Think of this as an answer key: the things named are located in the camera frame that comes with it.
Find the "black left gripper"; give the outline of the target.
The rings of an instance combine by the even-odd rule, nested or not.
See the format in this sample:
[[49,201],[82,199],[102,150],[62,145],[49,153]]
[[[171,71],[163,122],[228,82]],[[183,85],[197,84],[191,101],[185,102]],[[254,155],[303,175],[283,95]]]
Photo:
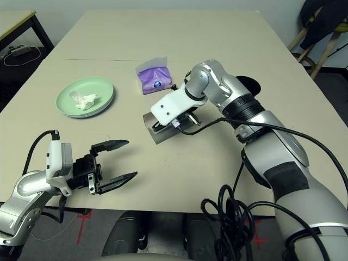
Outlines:
[[101,165],[97,163],[96,157],[100,152],[116,150],[129,144],[128,140],[108,140],[91,146],[91,152],[77,159],[72,166],[72,178],[67,180],[70,189],[89,188],[89,193],[105,194],[122,187],[138,173],[132,172],[113,178],[108,184],[100,185],[102,180]]

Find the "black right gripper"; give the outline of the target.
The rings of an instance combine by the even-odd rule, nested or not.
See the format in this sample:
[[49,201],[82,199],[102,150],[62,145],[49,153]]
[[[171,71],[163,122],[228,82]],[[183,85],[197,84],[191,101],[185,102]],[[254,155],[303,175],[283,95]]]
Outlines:
[[190,108],[189,110],[181,114],[181,124],[183,125],[183,128],[189,128],[194,125],[197,125],[197,126],[201,125],[201,121],[194,114],[194,111],[196,109],[197,108]]

